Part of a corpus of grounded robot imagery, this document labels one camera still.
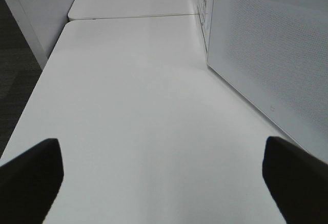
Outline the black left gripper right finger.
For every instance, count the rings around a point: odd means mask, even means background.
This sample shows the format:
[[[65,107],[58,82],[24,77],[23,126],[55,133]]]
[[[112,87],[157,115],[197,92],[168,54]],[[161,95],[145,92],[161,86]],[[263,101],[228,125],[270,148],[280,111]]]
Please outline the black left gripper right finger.
[[[327,223],[327,164],[278,136],[266,140],[262,177],[286,223]]]

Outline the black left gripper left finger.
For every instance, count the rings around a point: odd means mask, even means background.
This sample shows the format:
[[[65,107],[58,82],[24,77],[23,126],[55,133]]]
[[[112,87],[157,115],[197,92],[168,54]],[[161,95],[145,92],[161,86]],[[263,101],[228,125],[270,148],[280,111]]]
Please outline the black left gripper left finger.
[[[1,223],[43,223],[64,178],[59,141],[45,139],[1,166]]]

